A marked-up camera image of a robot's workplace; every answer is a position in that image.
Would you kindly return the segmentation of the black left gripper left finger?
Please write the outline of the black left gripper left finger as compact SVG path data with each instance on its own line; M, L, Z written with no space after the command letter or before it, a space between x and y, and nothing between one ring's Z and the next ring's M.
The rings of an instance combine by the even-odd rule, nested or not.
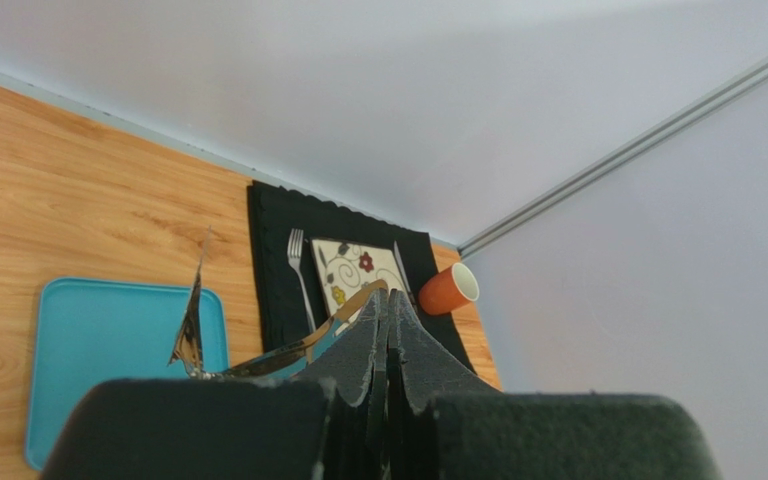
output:
M45 479L375 479L383 387L375 376L388 293L302 370L234 380L121 379L70 414Z

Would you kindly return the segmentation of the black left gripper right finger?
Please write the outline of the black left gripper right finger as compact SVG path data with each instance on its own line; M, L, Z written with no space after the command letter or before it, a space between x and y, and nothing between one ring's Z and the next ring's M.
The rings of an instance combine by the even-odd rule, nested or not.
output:
M466 368L393 291L395 479L717 479L704 434L659 395L510 394Z

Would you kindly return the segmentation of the metal serving tongs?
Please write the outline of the metal serving tongs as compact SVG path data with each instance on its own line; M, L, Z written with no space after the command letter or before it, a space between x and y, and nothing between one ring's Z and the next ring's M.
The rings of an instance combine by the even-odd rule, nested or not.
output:
M192 379L287 379L299 375L306 368L313 366L315 361L322 358L330 348L335 347L339 340L360 324L358 320L353 321L352 316L362 313L372 301L382 302L389 296L388 284L383 280L375 280L354 294L336 313L306 337L222 371L210 372L204 364L200 301L202 266L207 257L211 233L212 230L208 229L202 243L180 327L167 362L169 366L180 362L186 375Z

